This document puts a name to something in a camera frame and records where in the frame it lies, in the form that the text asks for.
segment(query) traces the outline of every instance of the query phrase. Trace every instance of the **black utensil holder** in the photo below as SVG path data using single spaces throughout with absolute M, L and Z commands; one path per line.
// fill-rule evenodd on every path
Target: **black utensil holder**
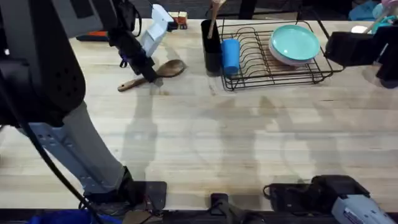
M 205 20 L 201 23 L 201 38 L 203 43 L 203 54 L 205 56 L 205 65 L 208 72 L 213 75 L 221 75 L 221 42 L 217 29 L 217 23 L 214 25 L 213 38 L 207 39 L 211 20 Z

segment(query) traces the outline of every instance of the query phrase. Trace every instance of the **blue object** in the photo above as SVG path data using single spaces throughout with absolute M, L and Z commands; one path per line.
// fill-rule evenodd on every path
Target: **blue object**
M 239 70 L 239 41 L 234 39 L 224 40 L 221 43 L 221 50 L 223 51 L 223 67 L 226 75 L 237 74 Z
M 387 16 L 386 18 L 384 18 L 382 21 L 380 21 L 379 23 L 375 24 L 372 28 L 372 34 L 376 34 L 377 30 L 380 27 L 384 27 L 384 26 L 392 26 L 391 23 L 388 22 L 388 20 L 395 20 L 397 19 L 397 16 Z
M 104 221 L 114 224 L 122 224 L 121 220 L 116 218 L 100 215 Z M 63 210 L 59 212 L 45 213 L 40 216 L 34 216 L 28 224 L 94 224 L 96 223 L 87 210 Z
M 377 6 L 375 1 L 367 1 L 364 4 L 356 6 L 348 14 L 348 17 L 352 21 L 374 21 L 373 9 Z
M 383 6 L 383 4 L 378 4 L 374 9 L 373 9 L 373 11 L 372 11 L 372 15 L 373 15 L 373 17 L 375 18 L 375 19 L 377 19 L 378 17 L 380 17 L 381 16 L 381 14 L 383 13 L 383 11 L 384 11 L 384 6 Z
M 297 25 L 277 28 L 271 35 L 271 41 L 278 53 L 293 60 L 310 60 L 320 51 L 315 34 Z

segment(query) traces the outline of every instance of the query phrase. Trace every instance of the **orange object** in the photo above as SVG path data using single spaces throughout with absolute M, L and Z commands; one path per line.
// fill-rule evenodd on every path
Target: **orange object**
M 94 31 L 94 32 L 89 32 L 87 35 L 106 37 L 106 32 L 105 31 Z

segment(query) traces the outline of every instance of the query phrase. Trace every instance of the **wooden spoon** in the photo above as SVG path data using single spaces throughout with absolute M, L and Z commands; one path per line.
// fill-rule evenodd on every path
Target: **wooden spoon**
M 213 29 L 214 29 L 214 24 L 216 23 L 217 13 L 225 1 L 226 0 L 211 0 L 211 5 L 213 9 L 211 10 L 211 23 L 207 39 L 213 38 Z
M 170 60 L 164 63 L 159 69 L 156 71 L 157 76 L 161 78 L 173 78 L 177 75 L 181 74 L 187 66 L 181 60 Z M 140 86 L 142 84 L 147 83 L 148 81 L 145 78 L 138 78 L 135 80 L 128 81 L 123 83 L 118 87 L 119 92 L 124 92 L 131 88 Z

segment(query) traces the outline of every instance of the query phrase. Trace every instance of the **black cable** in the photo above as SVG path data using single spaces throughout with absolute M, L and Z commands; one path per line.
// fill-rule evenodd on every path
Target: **black cable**
M 149 215 L 148 218 L 144 219 L 144 221 L 140 222 L 139 224 L 144 224 L 145 222 L 148 222 L 148 220 L 150 220 L 152 217 L 154 217 L 155 215 Z
M 24 130 L 27 137 L 30 139 L 37 152 L 40 154 L 44 162 L 50 168 L 50 170 L 58 177 L 58 179 L 64 184 L 64 186 L 81 202 L 87 209 L 92 213 L 95 221 L 99 224 L 103 224 L 102 220 L 95 212 L 94 208 L 85 200 L 85 198 L 72 186 L 72 184 L 65 178 L 65 176 L 60 172 L 57 166 L 53 163 L 47 152 L 44 150 L 43 146 L 37 139 L 35 133 L 30 128 L 28 122 L 25 120 L 23 115 L 20 114 L 17 109 L 17 105 L 14 102 L 13 97 L 10 94 L 10 89 L 8 89 L 6 80 L 4 79 L 2 72 L 0 71 L 0 94 L 3 99 L 6 101 L 9 109 L 11 110 L 12 115 L 15 117 L 19 126 Z

